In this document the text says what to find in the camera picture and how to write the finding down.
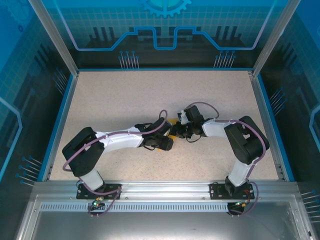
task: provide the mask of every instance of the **enclosure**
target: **enclosure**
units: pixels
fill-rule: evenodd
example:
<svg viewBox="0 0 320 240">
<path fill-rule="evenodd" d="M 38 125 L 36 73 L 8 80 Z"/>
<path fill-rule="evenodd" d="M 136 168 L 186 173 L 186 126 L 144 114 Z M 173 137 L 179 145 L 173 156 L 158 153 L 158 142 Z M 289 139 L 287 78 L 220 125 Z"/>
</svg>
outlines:
<svg viewBox="0 0 320 240">
<path fill-rule="evenodd" d="M 318 239 L 319 10 L 312 0 L 2 0 L 1 239 Z M 237 160 L 229 140 L 174 137 L 170 151 L 102 155 L 95 168 L 121 194 L 91 219 L 92 199 L 77 199 L 79 179 L 63 171 L 66 144 L 85 127 L 154 123 L 162 109 L 175 123 L 194 102 L 230 123 L 250 116 L 269 141 L 248 214 L 229 215 L 240 199 L 210 190 Z"/>
</svg>

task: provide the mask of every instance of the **black mounting plate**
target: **black mounting plate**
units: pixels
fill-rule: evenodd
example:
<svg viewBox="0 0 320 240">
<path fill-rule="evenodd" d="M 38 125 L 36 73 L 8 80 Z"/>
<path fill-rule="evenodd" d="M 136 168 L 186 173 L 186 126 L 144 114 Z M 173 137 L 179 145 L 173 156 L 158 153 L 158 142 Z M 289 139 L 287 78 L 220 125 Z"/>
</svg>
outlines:
<svg viewBox="0 0 320 240">
<path fill-rule="evenodd" d="M 106 184 L 104 192 L 107 193 L 107 192 L 113 191 L 115 189 L 118 189 L 120 187 L 121 187 L 121 184 Z M 117 195 L 117 192 L 114 192 L 112 194 L 108 194 L 106 196 L 103 196 L 103 198 L 105 200 L 113 200 L 113 199 L 115 199 L 116 195 Z M 99 197 L 99 195 L 95 195 L 92 192 L 90 192 L 82 183 L 79 184 L 78 190 L 76 193 L 76 199 L 95 200 L 98 197 Z"/>
<path fill-rule="evenodd" d="M 229 193 L 225 188 L 224 183 L 214 182 L 209 184 L 209 193 L 211 200 L 247 200 L 248 195 L 244 190 L 252 191 L 250 193 L 250 200 L 255 199 L 255 193 L 253 192 L 253 187 L 249 183 L 244 183 L 236 188 L 236 192 L 230 197 Z"/>
</svg>

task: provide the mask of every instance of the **speckled beige table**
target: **speckled beige table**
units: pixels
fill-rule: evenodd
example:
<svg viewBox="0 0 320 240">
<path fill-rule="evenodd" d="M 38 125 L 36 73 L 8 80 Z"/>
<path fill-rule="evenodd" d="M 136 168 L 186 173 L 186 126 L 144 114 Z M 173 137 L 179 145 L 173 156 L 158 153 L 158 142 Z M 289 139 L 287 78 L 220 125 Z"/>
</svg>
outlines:
<svg viewBox="0 0 320 240">
<path fill-rule="evenodd" d="M 62 133 L 51 180 L 73 180 L 64 172 L 62 148 L 84 127 L 111 132 L 154 122 L 160 110 L 169 118 L 192 102 L 219 110 L 220 119 L 251 116 L 264 132 L 247 71 L 81 72 Z M 198 106 L 205 118 L 215 113 Z M 96 169 L 105 180 L 224 180 L 235 163 L 226 138 L 207 137 L 195 143 L 176 139 L 170 151 L 126 148 L 104 154 Z M 252 179 L 278 179 L 271 151 L 256 166 Z"/>
</svg>

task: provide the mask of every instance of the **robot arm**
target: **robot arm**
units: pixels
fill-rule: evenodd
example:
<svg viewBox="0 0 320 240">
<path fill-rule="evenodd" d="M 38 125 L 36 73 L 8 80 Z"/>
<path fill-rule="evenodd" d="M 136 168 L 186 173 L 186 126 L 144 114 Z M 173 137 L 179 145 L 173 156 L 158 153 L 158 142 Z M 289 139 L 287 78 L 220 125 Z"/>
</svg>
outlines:
<svg viewBox="0 0 320 240">
<path fill-rule="evenodd" d="M 85 144 L 102 137 L 81 151 L 69 166 L 73 175 L 80 178 L 91 190 L 103 193 L 105 183 L 95 169 L 102 154 L 123 148 L 146 146 L 169 151 L 173 146 L 173 140 L 168 137 L 171 127 L 172 125 L 163 117 L 155 123 L 136 124 L 117 132 L 95 132 L 91 127 L 85 127 L 63 148 L 62 154 L 68 160 Z"/>
<path fill-rule="evenodd" d="M 263 146 L 259 138 L 251 129 L 241 123 L 249 125 L 256 131 L 262 138 L 265 149 L 269 149 L 267 138 L 249 116 L 244 116 L 237 122 L 219 121 L 214 118 L 205 120 L 198 108 L 193 105 L 178 113 L 178 118 L 179 121 L 172 126 L 172 135 L 187 139 L 191 138 L 193 134 L 200 137 L 228 138 L 236 156 L 233 169 L 225 179 L 225 189 L 230 196 L 246 182 L 255 160 L 263 154 Z"/>
</svg>

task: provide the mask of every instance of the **gear graphic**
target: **gear graphic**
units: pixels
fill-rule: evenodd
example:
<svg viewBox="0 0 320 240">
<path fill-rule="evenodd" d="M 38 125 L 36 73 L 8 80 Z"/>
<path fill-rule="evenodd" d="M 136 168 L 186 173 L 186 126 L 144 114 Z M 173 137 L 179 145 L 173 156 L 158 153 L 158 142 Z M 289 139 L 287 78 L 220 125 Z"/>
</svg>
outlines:
<svg viewBox="0 0 320 240">
<path fill-rule="evenodd" d="M 0 7 L 6 7 L 13 19 L 20 25 L 27 20 L 30 15 L 28 0 L 0 0 Z"/>
<path fill-rule="evenodd" d="M 186 10 L 187 5 L 191 4 L 191 0 L 140 0 L 144 6 L 144 10 L 149 10 L 150 14 L 155 14 L 158 18 L 168 15 L 173 17 L 180 14 L 181 10 Z"/>
</svg>

